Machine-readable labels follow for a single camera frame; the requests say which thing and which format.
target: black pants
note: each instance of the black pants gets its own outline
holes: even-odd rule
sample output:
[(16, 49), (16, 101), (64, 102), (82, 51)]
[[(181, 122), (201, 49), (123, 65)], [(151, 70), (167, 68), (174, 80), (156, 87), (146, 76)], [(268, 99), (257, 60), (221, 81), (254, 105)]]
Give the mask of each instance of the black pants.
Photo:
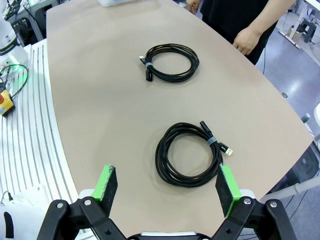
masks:
[[(204, 21), (207, 25), (209, 25), (213, 30), (215, 30), (218, 34), (220, 34), (224, 39), (226, 39), (229, 43), (233, 44), (234, 40), (238, 33), (235, 34), (235, 36), (228, 35), (225, 31), (223, 31), (218, 26), (215, 26), (214, 24), (210, 24), (207, 17), (203, 16), (202, 21)], [(262, 51), (264, 50), (267, 42), (262, 41), (263, 37), (259, 39), (258, 44), (255, 46), (255, 48), (251, 51), (249, 55), (245, 55), (245, 57), (254, 65), (257, 64)]]

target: white slatted surface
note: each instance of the white slatted surface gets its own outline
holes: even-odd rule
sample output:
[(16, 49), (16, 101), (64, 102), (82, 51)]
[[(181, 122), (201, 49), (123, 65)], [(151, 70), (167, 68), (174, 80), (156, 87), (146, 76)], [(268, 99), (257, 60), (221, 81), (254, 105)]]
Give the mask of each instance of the white slatted surface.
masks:
[[(15, 109), (0, 117), (0, 195), (15, 195), (41, 184), (51, 201), (73, 203), (78, 193), (61, 143), (51, 95), (47, 40), (25, 48), (29, 51), (29, 79), (14, 98)], [(26, 72), (11, 80), (15, 93)], [(77, 239), (91, 239), (85, 231)]]

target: hand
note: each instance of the hand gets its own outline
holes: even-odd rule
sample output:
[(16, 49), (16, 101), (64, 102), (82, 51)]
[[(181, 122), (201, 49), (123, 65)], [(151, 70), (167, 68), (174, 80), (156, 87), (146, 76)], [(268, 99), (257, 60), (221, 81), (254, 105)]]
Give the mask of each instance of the hand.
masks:
[(187, 0), (190, 13), (196, 14), (201, 0)]
[(261, 35), (261, 33), (248, 26), (237, 34), (233, 46), (243, 55), (249, 55), (257, 46)]

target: floor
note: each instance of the floor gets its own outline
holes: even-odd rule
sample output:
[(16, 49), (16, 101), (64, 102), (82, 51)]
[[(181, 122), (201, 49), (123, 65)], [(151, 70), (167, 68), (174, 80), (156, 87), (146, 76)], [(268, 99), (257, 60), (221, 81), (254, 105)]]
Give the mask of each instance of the floor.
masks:
[[(202, 18), (200, 12), (196, 16), (200, 19)], [(298, 16), (295, 13), (289, 13), (286, 20), (285, 18), (286, 15), (282, 16), (277, 25), (281, 30), (283, 26), (285, 29), (289, 28)], [(320, 27), (318, 27), (316, 35), (320, 36)], [(299, 44), (303, 49), (308, 49), (309, 47), (308, 44), (304, 45), (300, 42)], [(320, 44), (317, 45), (317, 48), (319, 49), (315, 50), (314, 53), (320, 58)], [(313, 52), (310, 51), (310, 48), (309, 51), (306, 51), (307, 53), (303, 49), (295, 48), (278, 33), (276, 28), (269, 38), (265, 55), (262, 53), (256, 67), (261, 72), (264, 70), (266, 78), (272, 82), (280, 93), (287, 94), (286, 100), (300, 117), (306, 113), (311, 115), (307, 123), (315, 134), (320, 134), (320, 127), (313, 115), (314, 108), (320, 103), (320, 65), (312, 57)], [(320, 160), (320, 154), (314, 144), (312, 149), (318, 160)], [(284, 206), (289, 203), (286, 207), (289, 217), (297, 209), (290, 221), (298, 240), (320, 239), (320, 228), (318, 227), (320, 223), (319, 196), (320, 186), (308, 190), (306, 194), (303, 192), (294, 196), (290, 203), (291, 197), (281, 200)], [(252, 233), (252, 229), (244, 229), (241, 233), (244, 236), (240, 236), (238, 239), (257, 240), (258, 238)]]

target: coiled black cable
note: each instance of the coiled black cable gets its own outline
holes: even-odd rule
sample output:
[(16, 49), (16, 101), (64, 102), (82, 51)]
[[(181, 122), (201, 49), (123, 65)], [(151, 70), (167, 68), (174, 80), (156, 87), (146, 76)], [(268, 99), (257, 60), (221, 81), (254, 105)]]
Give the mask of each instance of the coiled black cable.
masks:
[[(191, 66), (187, 71), (178, 74), (166, 74), (161, 71), (158, 71), (152, 65), (152, 58), (155, 55), (161, 53), (181, 54), (189, 59)], [(158, 78), (168, 83), (181, 83), (188, 80), (195, 73), (200, 63), (197, 54), (191, 48), (175, 43), (167, 43), (154, 46), (151, 49), (149, 49), (149, 51), (145, 55), (145, 58), (143, 56), (140, 56), (140, 60), (146, 67), (145, 77), (147, 81), (152, 82), (154, 74)]]
[[(155, 151), (155, 168), (159, 176), (168, 184), (185, 188), (200, 187), (217, 175), (219, 165), (223, 164), (221, 151), (231, 155), (232, 150), (225, 144), (217, 142), (205, 122), (200, 122), (200, 125), (203, 129), (190, 123), (176, 123), (166, 131), (158, 143)], [(204, 172), (196, 176), (185, 176), (179, 173), (168, 159), (168, 151), (171, 143), (177, 136), (182, 134), (197, 135), (207, 142), (208, 140), (212, 140), (212, 143), (209, 145), (213, 154), (212, 162)]]

